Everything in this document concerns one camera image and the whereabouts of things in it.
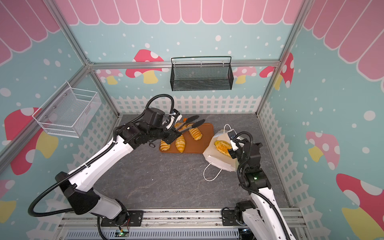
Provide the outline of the small yellow fake bread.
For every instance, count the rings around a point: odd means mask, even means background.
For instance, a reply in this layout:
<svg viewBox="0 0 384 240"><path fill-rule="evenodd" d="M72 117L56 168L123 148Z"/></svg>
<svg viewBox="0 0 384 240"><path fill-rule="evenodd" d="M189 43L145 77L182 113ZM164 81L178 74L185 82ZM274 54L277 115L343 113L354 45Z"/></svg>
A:
<svg viewBox="0 0 384 240"><path fill-rule="evenodd" d="M186 147L186 140L184 138L183 135L181 135L180 137L178 137L175 141L175 146L177 148L177 150L180 152L180 153L183 153L185 151L185 147Z"/></svg>

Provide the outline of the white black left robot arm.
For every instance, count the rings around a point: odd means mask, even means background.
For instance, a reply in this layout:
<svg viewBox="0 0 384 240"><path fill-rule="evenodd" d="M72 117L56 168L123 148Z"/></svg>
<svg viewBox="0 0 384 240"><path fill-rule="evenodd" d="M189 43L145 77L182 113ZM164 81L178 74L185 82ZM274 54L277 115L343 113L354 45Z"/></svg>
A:
<svg viewBox="0 0 384 240"><path fill-rule="evenodd" d="M94 184L114 164L139 146L153 144L156 140L171 144L180 137L181 132L174 125L181 114L174 105L174 98L168 94L151 98L138 117L114 128L112 139L88 161L68 174L57 174L57 182L32 201L28 214L39 218L67 212L77 215L90 213L109 219L117 226L126 224L130 219L127 208L120 201L97 192ZM36 212L36 205L56 188L61 189L71 207L46 213Z"/></svg>

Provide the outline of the white paper bag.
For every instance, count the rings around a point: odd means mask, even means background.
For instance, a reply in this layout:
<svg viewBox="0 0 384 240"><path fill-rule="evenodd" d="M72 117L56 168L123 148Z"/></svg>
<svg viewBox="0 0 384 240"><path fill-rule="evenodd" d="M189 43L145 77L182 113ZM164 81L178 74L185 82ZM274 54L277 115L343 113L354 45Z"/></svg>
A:
<svg viewBox="0 0 384 240"><path fill-rule="evenodd" d="M236 134L236 131L229 124L225 124L224 128L213 136L209 146L203 152L205 160L209 163L203 171L203 177L207 182L214 181L222 171L234 172L237 169L237 159L232 159L232 157L230 158L220 153L214 145L215 141L226 141L230 143L231 140L228 136L228 133ZM214 166L220 170L213 179L207 179L205 176L206 170L211 166Z"/></svg>

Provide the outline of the steel tongs with black tips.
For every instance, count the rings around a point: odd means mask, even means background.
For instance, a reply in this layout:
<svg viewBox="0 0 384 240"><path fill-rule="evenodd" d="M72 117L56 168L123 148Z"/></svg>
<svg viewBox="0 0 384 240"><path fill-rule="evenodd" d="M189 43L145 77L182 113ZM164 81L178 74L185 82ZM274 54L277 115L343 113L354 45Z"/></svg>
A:
<svg viewBox="0 0 384 240"><path fill-rule="evenodd" d="M179 127L177 127L176 130L179 131L180 133L184 133L187 130L194 129L194 128L201 126L202 124L205 123L206 120L201 119L201 120L197 121L199 118L200 118L199 115L194 115L194 116L187 118L187 120L185 122L183 122ZM181 129L184 126L187 126L187 128L182 131Z"/></svg>

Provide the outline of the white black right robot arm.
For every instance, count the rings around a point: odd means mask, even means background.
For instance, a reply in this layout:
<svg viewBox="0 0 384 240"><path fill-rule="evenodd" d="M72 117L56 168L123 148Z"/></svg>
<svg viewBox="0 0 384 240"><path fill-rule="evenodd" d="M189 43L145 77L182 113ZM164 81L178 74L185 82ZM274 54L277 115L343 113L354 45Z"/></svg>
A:
<svg viewBox="0 0 384 240"><path fill-rule="evenodd" d="M250 194L250 201L236 204L236 221L250 229L256 240L294 240L277 204L272 185L261 168L260 148L246 131L228 132L232 148L230 157L237 159L239 185Z"/></svg>

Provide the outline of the ridged long fake bread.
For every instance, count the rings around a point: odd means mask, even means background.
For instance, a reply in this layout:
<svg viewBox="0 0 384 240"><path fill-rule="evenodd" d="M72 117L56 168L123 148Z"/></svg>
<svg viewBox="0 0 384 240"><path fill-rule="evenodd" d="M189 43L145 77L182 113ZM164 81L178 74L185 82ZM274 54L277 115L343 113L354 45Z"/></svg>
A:
<svg viewBox="0 0 384 240"><path fill-rule="evenodd" d="M160 142L160 151L166 152L171 148L170 144L167 144L165 141L161 140Z"/></svg>

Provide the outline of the twisted ring fake bread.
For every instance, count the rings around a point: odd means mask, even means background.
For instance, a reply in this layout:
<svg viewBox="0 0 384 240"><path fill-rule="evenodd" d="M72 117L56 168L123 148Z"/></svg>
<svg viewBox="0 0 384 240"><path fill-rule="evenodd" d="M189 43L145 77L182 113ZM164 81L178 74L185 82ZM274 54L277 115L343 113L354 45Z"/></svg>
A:
<svg viewBox="0 0 384 240"><path fill-rule="evenodd" d="M174 127L178 131L183 131L183 130L185 130L187 128L187 125L185 123L179 122L179 123L175 123Z"/></svg>

